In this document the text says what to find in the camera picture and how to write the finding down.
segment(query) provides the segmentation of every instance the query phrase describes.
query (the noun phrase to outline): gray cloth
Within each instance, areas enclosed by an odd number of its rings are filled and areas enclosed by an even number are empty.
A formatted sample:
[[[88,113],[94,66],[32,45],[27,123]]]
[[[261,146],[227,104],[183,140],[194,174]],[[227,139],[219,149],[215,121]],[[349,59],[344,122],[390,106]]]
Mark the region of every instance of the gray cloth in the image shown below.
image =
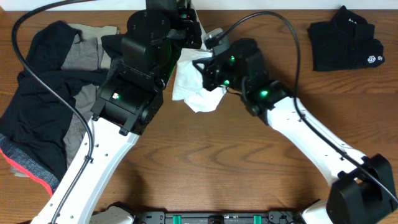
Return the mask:
[[[98,68],[109,69],[111,66],[111,58],[102,48],[101,37],[105,35],[113,35],[118,33],[117,27],[90,27],[81,24],[69,24],[72,28],[82,31],[81,37],[83,40],[97,39],[98,44]]]
[[[111,58],[102,48],[101,37],[104,35],[113,35],[117,33],[116,27],[90,27],[80,24],[69,24],[72,28],[80,29],[79,44],[73,44],[68,56],[63,64],[63,70],[96,70],[98,68],[109,68],[111,66]],[[89,121],[93,113],[90,111],[96,99],[98,87],[94,85],[84,86],[81,92],[75,96],[76,109]],[[86,130],[74,114],[63,141],[67,153],[67,166],[72,163],[80,144],[84,138]]]
[[[97,70],[98,69],[97,39],[94,38],[86,41],[81,41],[79,35],[76,35],[61,69],[86,70],[86,71]]]
[[[83,115],[86,121],[89,121],[93,113],[90,111],[93,107],[95,99],[97,86],[87,85],[84,86],[79,94],[75,96],[76,105],[75,108]],[[74,114],[70,122],[70,126],[67,134],[63,138],[65,143],[65,150],[67,153],[67,166],[72,163],[77,151],[79,150],[80,144],[83,137],[86,134],[86,129],[78,117]]]

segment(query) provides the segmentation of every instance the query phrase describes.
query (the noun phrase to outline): black shirt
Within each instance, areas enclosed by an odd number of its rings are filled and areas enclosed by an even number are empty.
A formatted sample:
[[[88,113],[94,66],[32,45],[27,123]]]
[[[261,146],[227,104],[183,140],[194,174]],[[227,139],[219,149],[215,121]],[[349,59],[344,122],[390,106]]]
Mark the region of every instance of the black shirt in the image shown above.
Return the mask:
[[[377,67],[384,63],[383,45],[374,39],[374,25],[341,7],[330,22],[308,29],[313,69],[319,72]]]

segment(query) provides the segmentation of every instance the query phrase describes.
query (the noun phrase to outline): black clothing pile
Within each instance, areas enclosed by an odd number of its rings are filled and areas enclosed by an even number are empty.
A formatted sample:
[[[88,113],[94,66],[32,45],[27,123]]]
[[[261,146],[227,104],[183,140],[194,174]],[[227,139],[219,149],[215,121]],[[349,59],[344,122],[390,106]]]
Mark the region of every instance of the black clothing pile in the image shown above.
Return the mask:
[[[50,24],[35,35],[26,57],[39,76],[73,106],[83,86],[101,85],[108,72],[61,70],[78,33],[62,21]],[[17,81],[18,89],[0,118],[1,152],[14,167],[55,191],[67,171],[63,137],[73,113],[27,71]]]

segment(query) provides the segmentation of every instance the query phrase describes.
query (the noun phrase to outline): wooden table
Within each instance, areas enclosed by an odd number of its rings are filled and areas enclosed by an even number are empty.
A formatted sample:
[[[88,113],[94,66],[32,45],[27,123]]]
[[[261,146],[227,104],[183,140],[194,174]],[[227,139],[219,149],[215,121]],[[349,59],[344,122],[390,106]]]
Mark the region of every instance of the wooden table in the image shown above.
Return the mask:
[[[357,11],[376,25],[385,64],[378,68],[313,72],[307,28],[336,11],[278,11],[295,26],[302,48],[300,98],[323,124],[369,156],[381,153],[398,180],[398,12]],[[27,53],[34,34],[56,20],[89,26],[118,26],[126,31],[132,11],[44,12],[19,31]],[[251,11],[199,11],[206,31],[231,24]],[[20,12],[0,19],[0,114],[8,106],[22,66],[11,46],[11,27]],[[295,48],[286,26],[273,17],[257,17],[230,38],[255,38],[274,77],[292,86]],[[260,211],[303,208],[327,199],[329,187],[315,166],[285,137],[246,112],[240,99],[226,95],[218,109],[195,114],[182,101],[165,103],[112,176],[96,209],[122,201],[135,210]],[[0,159],[0,223],[32,219],[49,195],[32,180],[14,177]],[[398,213],[382,223],[397,223]]]

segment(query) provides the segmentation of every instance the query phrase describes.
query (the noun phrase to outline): white tissue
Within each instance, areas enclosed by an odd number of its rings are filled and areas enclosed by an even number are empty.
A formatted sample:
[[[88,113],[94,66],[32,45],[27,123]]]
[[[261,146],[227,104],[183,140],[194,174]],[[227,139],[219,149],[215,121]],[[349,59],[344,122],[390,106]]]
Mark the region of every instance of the white tissue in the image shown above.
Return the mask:
[[[218,87],[208,91],[203,87],[201,73],[193,66],[192,60],[211,57],[205,50],[182,49],[177,62],[177,74],[174,81],[173,100],[184,100],[194,112],[214,111],[226,93]]]

